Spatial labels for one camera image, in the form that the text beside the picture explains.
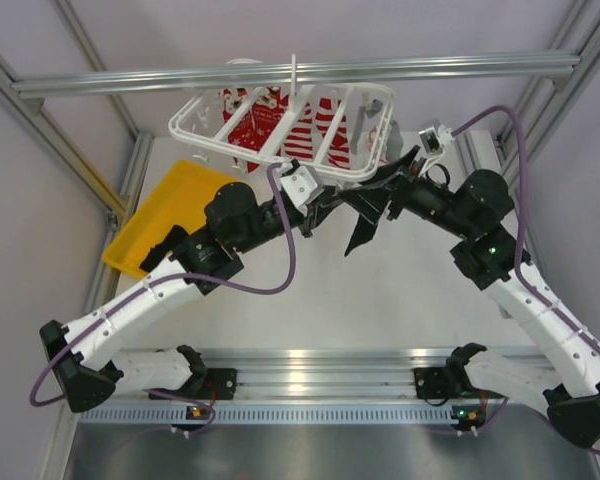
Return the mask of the black sock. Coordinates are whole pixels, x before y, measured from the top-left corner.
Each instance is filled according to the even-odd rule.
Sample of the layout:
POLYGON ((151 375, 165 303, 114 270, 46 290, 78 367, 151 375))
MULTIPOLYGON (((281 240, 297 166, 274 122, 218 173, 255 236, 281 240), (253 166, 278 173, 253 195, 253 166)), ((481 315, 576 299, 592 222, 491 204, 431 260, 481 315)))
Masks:
POLYGON ((159 265, 163 258, 182 243, 187 236, 188 232, 182 226, 174 225, 163 240, 149 249, 148 254, 140 263, 139 268, 143 272, 151 272, 159 265))
POLYGON ((354 249, 370 242, 378 228, 377 225, 372 225, 365 221, 359 214, 358 220, 354 227, 353 233, 346 247, 345 256, 348 256, 354 249))

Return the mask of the white plastic clip hanger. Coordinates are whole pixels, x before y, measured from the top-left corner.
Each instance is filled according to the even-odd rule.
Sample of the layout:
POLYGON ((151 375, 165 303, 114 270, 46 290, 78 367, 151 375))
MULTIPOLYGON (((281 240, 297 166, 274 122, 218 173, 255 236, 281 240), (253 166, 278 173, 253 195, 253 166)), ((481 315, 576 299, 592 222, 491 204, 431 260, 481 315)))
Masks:
MULTIPOLYGON (((264 64, 261 61, 238 58, 230 64, 264 64)), ((169 120, 168 131, 172 138, 189 145, 197 152, 201 160, 211 154, 231 159, 235 168, 244 173, 251 173, 260 166, 273 162, 297 160, 281 154, 283 141, 291 128, 302 115, 305 104, 309 103, 313 114, 313 147, 314 158, 305 162, 313 167, 323 179, 337 182, 359 182, 373 176, 384 161, 386 142, 392 120, 395 93, 392 89, 374 83, 356 82, 344 84, 304 84, 297 87, 289 85, 266 86, 227 86, 223 88, 197 88, 193 97, 188 100, 169 120), (228 141, 228 134, 249 112, 251 106, 259 99, 267 87, 278 86, 282 95, 288 96, 286 112, 260 150, 254 151, 233 145, 228 141), (222 118, 222 101, 220 94, 225 88, 247 88, 250 93, 234 115, 224 122, 222 118), (314 116, 319 100, 331 98, 339 103, 333 122, 324 137, 314 124, 314 116), (350 153, 348 170, 330 165, 327 161, 327 150, 343 115, 347 118, 347 132, 350 147, 358 108, 366 101, 378 99, 384 106, 380 113, 367 119, 362 129, 358 144, 358 153, 350 153)))

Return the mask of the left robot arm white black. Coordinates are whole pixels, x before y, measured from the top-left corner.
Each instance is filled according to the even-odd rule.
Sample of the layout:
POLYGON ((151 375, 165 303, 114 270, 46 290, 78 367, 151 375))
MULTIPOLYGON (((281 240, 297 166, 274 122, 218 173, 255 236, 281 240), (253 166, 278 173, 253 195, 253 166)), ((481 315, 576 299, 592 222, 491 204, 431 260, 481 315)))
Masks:
POLYGON ((92 410, 128 392, 193 398, 203 391, 207 367, 194 348, 132 352, 125 344, 170 312, 220 287, 258 296, 285 291, 297 267, 294 229, 309 234, 343 202, 336 186, 309 189, 294 187, 291 181, 271 179, 273 196, 264 203, 245 183, 221 186, 204 209, 203 226, 169 248, 135 285, 79 319, 66 324, 51 320, 41 327, 48 364, 40 376, 55 377, 59 397, 71 412, 92 410), (288 250, 282 283, 265 288, 235 282, 244 268, 241 254, 280 236, 288 250))

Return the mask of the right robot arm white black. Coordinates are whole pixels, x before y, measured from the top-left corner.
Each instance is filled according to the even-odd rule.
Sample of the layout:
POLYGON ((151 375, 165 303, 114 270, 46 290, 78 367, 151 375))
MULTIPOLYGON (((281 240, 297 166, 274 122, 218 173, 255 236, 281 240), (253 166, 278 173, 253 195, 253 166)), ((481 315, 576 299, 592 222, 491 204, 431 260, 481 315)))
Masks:
POLYGON ((340 192, 359 221, 349 242, 369 242, 381 218, 408 211, 457 236, 456 267, 513 318, 553 370, 545 373, 469 343, 445 362, 449 389, 458 396, 487 391, 521 403, 546 418, 567 441, 591 448, 600 440, 600 342, 552 293, 520 240, 503 226, 514 208, 497 172, 472 172, 456 191, 433 181, 412 149, 381 167, 360 186, 340 192))

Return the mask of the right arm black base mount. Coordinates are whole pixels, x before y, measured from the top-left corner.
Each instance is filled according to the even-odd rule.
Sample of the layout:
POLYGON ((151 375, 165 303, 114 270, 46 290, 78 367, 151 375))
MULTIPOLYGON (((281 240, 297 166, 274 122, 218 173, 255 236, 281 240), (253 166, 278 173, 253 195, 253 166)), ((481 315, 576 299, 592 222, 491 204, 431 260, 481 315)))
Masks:
POLYGON ((464 373, 448 367, 419 367, 413 370, 418 399, 451 400, 476 397, 476 390, 464 373))

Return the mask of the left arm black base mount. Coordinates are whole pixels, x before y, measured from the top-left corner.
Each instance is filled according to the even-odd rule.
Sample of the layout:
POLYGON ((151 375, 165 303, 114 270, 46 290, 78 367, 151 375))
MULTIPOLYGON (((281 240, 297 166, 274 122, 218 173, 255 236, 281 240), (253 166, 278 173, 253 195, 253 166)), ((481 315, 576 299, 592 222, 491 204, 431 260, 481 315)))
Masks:
POLYGON ((187 380, 177 390, 158 389, 149 398, 169 399, 172 396, 195 400, 232 400, 237 388, 237 370, 233 368, 209 368, 204 378, 187 380))

